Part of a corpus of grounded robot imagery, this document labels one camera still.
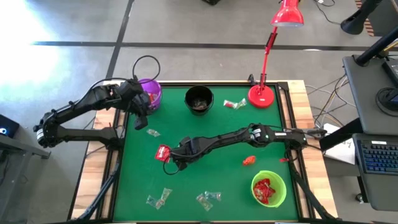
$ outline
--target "candy wrapper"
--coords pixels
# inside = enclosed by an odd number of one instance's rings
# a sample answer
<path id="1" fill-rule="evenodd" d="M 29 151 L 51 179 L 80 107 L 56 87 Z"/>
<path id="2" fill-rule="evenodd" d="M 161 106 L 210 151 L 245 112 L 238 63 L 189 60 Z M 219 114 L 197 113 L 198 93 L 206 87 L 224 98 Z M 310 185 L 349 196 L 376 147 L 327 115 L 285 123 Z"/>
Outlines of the candy wrapper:
<path id="1" fill-rule="evenodd" d="M 270 187 L 270 184 L 270 180 L 266 178 L 257 182 L 253 188 L 256 198 L 266 205 L 269 203 L 268 198 L 272 197 L 272 195 L 276 193 L 276 191 Z"/>
<path id="2" fill-rule="evenodd" d="M 252 165 L 256 162 L 256 157 L 255 156 L 249 156 L 243 160 L 243 165 L 244 166 L 249 166 Z"/>
<path id="3" fill-rule="evenodd" d="M 155 94 L 155 93 L 148 93 L 148 95 L 149 95 L 150 102 L 155 101 L 158 97 L 158 94 Z"/>
<path id="4" fill-rule="evenodd" d="M 193 100 L 193 109 L 195 110 L 203 110 L 207 108 L 207 102 L 204 99 L 196 98 Z"/>
<path id="5" fill-rule="evenodd" d="M 151 136 L 155 136 L 155 137 L 160 136 L 160 134 L 157 131 L 153 130 L 153 129 L 148 129 L 147 133 L 150 134 Z"/>
<path id="6" fill-rule="evenodd" d="M 162 206 L 162 203 L 160 202 L 160 200 L 157 200 L 152 196 L 148 196 L 147 204 L 151 205 L 152 207 L 154 207 L 156 209 L 160 209 Z"/>
<path id="7" fill-rule="evenodd" d="M 205 191 L 206 199 L 217 199 L 217 201 L 221 201 L 221 192 L 208 192 Z"/>
<path id="8" fill-rule="evenodd" d="M 239 103 L 234 103 L 229 100 L 224 100 L 224 106 L 229 107 L 229 108 L 234 108 L 236 110 L 241 108 L 242 106 L 246 106 L 246 105 L 247 105 L 247 102 L 246 102 L 245 98 L 243 98 L 243 100 L 241 100 Z"/>
<path id="9" fill-rule="evenodd" d="M 167 200 L 167 198 L 169 197 L 169 195 L 170 195 L 170 193 L 171 193 L 172 191 L 173 191 L 173 190 L 170 190 L 170 189 L 167 189 L 167 188 L 163 189 L 162 196 L 161 196 L 160 199 L 159 199 L 159 202 L 160 202 L 162 205 L 164 205 L 164 204 L 166 203 L 166 200 Z"/>
<path id="10" fill-rule="evenodd" d="M 171 148 L 166 145 L 160 145 L 157 148 L 155 159 L 162 161 L 162 162 L 169 162 L 170 160 L 170 150 Z"/>
<path id="11" fill-rule="evenodd" d="M 200 194 L 197 196 L 197 201 L 203 205 L 203 208 L 208 212 L 212 208 L 212 204 L 206 200 L 205 196 L 203 194 Z"/>

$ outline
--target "blue light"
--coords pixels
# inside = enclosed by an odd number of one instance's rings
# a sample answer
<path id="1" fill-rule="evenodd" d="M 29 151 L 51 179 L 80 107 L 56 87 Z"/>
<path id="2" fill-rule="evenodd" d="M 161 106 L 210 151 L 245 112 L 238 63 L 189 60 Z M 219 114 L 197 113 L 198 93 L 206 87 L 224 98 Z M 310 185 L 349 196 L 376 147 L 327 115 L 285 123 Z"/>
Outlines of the blue light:
<path id="1" fill-rule="evenodd" d="M 7 129 L 0 128 L 0 134 L 7 134 Z"/>

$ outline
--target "chair wheel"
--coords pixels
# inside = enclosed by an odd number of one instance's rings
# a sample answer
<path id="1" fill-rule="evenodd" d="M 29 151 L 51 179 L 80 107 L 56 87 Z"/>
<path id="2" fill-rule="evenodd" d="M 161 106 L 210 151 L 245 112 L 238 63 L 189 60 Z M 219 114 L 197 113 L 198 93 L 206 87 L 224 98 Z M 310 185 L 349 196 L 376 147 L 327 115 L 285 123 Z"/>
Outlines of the chair wheel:
<path id="1" fill-rule="evenodd" d="M 363 204 L 363 198 L 362 198 L 362 194 L 357 194 L 355 196 L 355 200 L 357 200 L 360 204 Z"/>

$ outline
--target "concrete floor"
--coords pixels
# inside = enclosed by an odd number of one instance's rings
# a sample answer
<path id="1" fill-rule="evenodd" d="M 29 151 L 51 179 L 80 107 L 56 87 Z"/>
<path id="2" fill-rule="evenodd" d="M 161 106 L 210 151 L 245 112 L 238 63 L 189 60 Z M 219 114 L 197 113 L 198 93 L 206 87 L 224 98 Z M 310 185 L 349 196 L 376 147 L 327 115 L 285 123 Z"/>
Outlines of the concrete floor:
<path id="1" fill-rule="evenodd" d="M 33 41 L 115 42 L 128 0 L 12 1 L 0 7 L 0 23 L 6 35 L 1 55 L 0 113 L 21 124 L 17 138 L 37 146 L 33 125 L 52 108 L 81 97 L 95 81 L 104 78 L 114 47 L 34 46 Z M 209 6 L 200 0 L 135 0 L 124 42 L 171 42 L 212 44 L 265 44 L 278 1 L 221 0 Z M 327 23 L 311 0 L 302 1 L 305 18 L 301 29 L 279 29 L 277 45 L 370 46 L 378 37 L 364 31 L 349 35 Z M 328 17 L 341 22 L 356 10 L 354 0 L 336 0 L 324 8 Z M 132 63 L 141 55 L 159 59 L 159 80 L 242 80 L 259 75 L 263 50 L 168 49 L 122 47 L 114 77 L 130 77 Z M 344 74 L 341 59 L 360 54 L 350 51 L 273 50 L 269 57 L 270 80 L 301 79 L 322 86 Z M 139 77 L 151 77 L 155 64 L 143 60 Z M 346 85 L 340 95 L 353 102 Z M 312 106 L 322 107 L 328 95 L 309 96 Z M 358 115 L 352 106 L 333 114 L 347 123 Z M 94 116 L 85 114 L 66 124 L 82 128 Z M 20 186 L 20 197 L 11 220 L 29 223 L 62 222 L 66 219 L 80 171 L 86 142 L 62 143 L 51 149 L 47 161 L 34 158 Z M 398 213 L 377 212 L 353 199 L 359 192 L 353 177 L 330 179 L 339 216 L 351 221 L 392 221 Z"/>

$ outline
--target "green mat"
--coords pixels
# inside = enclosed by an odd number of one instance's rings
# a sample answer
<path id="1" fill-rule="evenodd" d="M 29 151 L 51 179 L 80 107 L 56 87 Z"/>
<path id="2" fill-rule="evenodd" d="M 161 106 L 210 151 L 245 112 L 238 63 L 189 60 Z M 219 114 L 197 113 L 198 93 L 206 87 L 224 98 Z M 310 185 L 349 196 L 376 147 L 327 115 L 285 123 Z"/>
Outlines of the green mat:
<path id="1" fill-rule="evenodd" d="M 136 131 L 129 120 L 123 154 L 114 221 L 228 221 L 228 220 L 296 220 L 294 191 L 290 172 L 283 158 L 285 147 L 272 143 L 254 148 L 245 143 L 215 149 L 176 175 L 166 175 L 162 162 L 154 159 L 160 144 L 176 147 L 186 136 L 213 137 L 262 123 L 281 126 L 278 104 L 259 110 L 248 104 L 239 110 L 223 106 L 224 100 L 239 102 L 247 96 L 248 87 L 211 87 L 215 96 L 212 109 L 204 116 L 194 116 L 183 101 L 188 88 L 163 87 L 162 104 L 148 117 L 148 127 Z M 154 129 L 161 136 L 146 133 Z M 244 167 L 247 156 L 256 156 L 252 166 Z M 177 166 L 170 162 L 168 172 Z M 260 170 L 279 174 L 286 183 L 287 196 L 279 208 L 259 205 L 251 195 L 252 178 Z M 172 189 L 166 204 L 159 210 L 146 204 L 148 195 L 160 198 L 163 188 Z M 206 212 L 196 197 L 204 191 L 221 192 L 222 201 L 212 200 Z"/>

